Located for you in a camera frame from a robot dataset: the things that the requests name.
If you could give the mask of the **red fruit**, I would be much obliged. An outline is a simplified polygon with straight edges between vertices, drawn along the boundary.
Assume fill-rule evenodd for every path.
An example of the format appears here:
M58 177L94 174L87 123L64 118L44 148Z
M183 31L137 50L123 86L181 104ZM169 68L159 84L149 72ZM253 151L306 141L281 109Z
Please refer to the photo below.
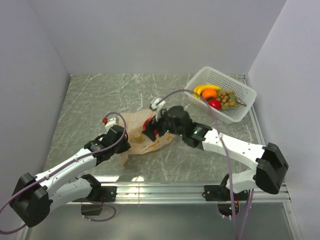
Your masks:
M222 109L221 102L217 99L211 99L210 101L208 101L208 105L218 111Z

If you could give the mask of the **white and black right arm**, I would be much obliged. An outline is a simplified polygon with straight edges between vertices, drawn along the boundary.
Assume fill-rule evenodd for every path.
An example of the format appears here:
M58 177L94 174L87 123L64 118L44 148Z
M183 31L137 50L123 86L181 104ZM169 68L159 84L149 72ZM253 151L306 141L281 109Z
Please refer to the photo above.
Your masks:
M152 141L164 134L177 135L192 148L221 154L246 165L248 170L229 173L223 179L220 194L226 200L251 189L277 195L289 169L276 144L253 144L220 133L215 128L193 121L182 106L161 110L147 119L142 129Z

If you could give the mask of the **yellow banana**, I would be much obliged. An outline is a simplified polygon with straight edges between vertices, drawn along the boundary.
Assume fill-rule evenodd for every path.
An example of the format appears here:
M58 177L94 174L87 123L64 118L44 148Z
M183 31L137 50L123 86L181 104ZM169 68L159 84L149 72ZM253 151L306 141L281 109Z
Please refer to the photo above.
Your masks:
M213 85L213 84L203 84L203 85L198 85L198 86L193 90L193 96L194 96L195 98L200 99L200 97L202 97L202 92L203 92L205 89L214 89L214 90L216 90L217 94L222 91L222 88L221 88L220 86Z

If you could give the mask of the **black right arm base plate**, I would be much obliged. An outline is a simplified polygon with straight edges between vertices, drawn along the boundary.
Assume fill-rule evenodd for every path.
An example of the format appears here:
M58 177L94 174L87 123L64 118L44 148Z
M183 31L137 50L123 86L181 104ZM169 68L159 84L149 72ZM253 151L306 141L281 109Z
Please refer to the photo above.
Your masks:
M246 201L249 196L249 191L245 190L240 193L234 193L233 199L235 201ZM207 202L230 202L230 190L225 186L220 185L205 185L202 197Z

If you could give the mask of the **bunch of brown longans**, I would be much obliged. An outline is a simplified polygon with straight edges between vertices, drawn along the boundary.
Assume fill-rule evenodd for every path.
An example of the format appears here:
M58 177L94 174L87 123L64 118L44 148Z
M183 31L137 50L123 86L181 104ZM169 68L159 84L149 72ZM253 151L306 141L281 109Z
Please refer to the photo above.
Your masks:
M222 110L238 109L247 106L242 99L235 96L234 90L219 92L217 100L220 101Z

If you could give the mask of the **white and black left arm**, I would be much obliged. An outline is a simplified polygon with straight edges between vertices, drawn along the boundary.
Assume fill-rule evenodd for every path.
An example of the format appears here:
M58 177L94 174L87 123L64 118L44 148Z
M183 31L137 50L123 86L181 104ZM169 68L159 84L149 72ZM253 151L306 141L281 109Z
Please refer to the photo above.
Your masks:
M104 191L95 177L85 174L75 181L72 178L129 148L125 128L115 124L106 134L89 141L74 156L50 170L35 176L30 173L22 175L17 181L9 205L31 228L41 223L51 211L66 203L79 199L100 202Z

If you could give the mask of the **peach plastic bag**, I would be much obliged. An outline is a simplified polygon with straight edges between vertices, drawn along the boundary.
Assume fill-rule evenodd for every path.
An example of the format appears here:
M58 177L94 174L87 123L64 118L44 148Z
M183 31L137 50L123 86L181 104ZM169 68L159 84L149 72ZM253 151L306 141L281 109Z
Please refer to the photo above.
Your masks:
M129 155L143 155L156 151L168 145L175 137L171 133L165 133L161 137L157 136L156 140L152 141L143 134L144 122L155 115L150 109L142 109L134 113L124 112L121 115L126 122L126 133L130 144L130 149L119 155L119 164L121 166L126 163Z

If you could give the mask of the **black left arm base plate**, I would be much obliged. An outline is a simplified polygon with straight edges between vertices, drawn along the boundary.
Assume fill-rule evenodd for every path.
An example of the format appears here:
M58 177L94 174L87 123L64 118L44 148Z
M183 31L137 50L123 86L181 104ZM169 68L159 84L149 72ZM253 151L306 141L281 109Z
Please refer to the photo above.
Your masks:
M87 197L76 199L74 202L112 203L116 200L116 194L117 187L115 185L94 187Z

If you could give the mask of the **orange tangerine with leaf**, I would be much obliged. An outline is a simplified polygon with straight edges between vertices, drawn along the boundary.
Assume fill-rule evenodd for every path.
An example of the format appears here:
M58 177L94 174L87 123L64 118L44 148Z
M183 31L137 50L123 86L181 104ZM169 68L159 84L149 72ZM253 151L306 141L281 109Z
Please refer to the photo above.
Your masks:
M206 100L216 99L218 97L218 93L215 89L207 88L201 93L201 96Z

